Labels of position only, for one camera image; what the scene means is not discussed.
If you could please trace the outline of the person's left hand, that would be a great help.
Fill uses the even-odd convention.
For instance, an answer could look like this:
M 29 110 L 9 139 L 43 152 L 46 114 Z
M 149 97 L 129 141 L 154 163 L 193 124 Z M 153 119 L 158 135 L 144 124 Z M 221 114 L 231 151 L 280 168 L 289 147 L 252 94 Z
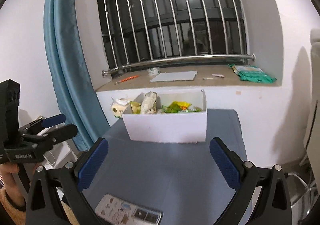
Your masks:
M 14 206 L 22 208 L 25 206 L 25 199 L 14 179 L 14 174 L 18 174 L 19 171 L 20 168 L 16 163 L 7 162 L 1 164 L 1 177 L 3 178 L 4 189 Z

